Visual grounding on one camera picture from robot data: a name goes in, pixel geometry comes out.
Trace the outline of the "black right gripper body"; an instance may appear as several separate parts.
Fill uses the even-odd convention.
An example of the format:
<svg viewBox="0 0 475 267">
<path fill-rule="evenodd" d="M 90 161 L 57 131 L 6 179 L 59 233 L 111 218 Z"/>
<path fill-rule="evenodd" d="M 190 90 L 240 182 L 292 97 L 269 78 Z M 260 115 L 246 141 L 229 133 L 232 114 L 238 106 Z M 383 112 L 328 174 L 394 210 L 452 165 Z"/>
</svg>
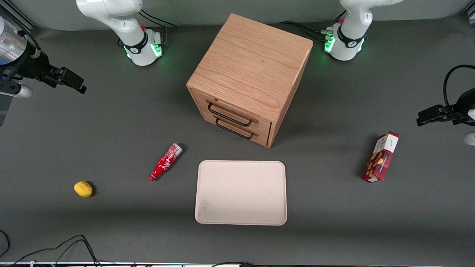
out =
<svg viewBox="0 0 475 267">
<path fill-rule="evenodd" d="M 40 56 L 34 59 L 32 56 L 35 52 L 36 49 L 34 46 L 27 44 L 23 55 L 17 60 L 19 67 L 16 74 L 23 78 L 36 79 L 49 86 L 62 85 L 63 82 L 58 78 L 56 73 L 54 73 L 58 68 L 49 63 L 49 58 L 46 53 L 41 52 Z"/>
</svg>

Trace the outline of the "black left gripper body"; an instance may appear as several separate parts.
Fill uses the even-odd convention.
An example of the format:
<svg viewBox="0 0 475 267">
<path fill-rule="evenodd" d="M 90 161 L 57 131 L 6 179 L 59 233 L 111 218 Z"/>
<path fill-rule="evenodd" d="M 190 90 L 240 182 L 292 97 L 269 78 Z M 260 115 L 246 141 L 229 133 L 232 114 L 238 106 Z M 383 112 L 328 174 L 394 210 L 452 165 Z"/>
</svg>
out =
<svg viewBox="0 0 475 267">
<path fill-rule="evenodd" d="M 469 111 L 474 109 L 474 104 L 475 104 L 475 89 L 474 88 L 466 91 L 465 93 L 462 93 L 462 95 L 459 96 L 457 102 L 451 105 L 453 112 L 459 118 L 459 120 L 454 119 L 452 121 L 453 125 L 465 124 L 469 126 L 474 126 L 475 121 L 469 115 Z"/>
</svg>

